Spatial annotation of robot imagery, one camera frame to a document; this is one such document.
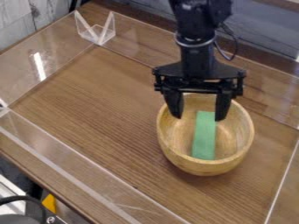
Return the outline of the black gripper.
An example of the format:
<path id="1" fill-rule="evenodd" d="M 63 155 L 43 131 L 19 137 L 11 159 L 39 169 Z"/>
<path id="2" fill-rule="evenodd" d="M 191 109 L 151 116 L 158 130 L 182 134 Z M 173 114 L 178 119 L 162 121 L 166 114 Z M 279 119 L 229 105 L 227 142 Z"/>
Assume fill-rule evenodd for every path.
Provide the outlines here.
<path id="1" fill-rule="evenodd" d="M 234 57 L 229 57 L 214 40 L 194 43 L 177 41 L 177 44 L 182 58 L 154 68 L 154 89 L 163 94 L 170 112 L 178 119 L 183 117 L 183 93 L 218 95 L 215 121 L 219 122 L 227 117 L 231 96 L 243 95 L 247 72 L 217 59 L 215 51 L 226 60 Z"/>

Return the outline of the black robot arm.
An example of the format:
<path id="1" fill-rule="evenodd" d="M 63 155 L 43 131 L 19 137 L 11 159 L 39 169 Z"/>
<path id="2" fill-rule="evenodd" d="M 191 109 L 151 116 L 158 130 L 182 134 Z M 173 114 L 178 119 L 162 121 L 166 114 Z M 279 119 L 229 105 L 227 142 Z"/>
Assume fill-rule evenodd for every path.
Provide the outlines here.
<path id="1" fill-rule="evenodd" d="M 247 72 L 221 61 L 217 29 L 233 14 L 233 0 L 169 0 L 177 19 L 175 42 L 181 60 L 158 66 L 154 89 L 162 93 L 174 117 L 183 116 L 186 93 L 213 94 L 215 120 L 226 119 L 231 100 L 243 95 Z"/>

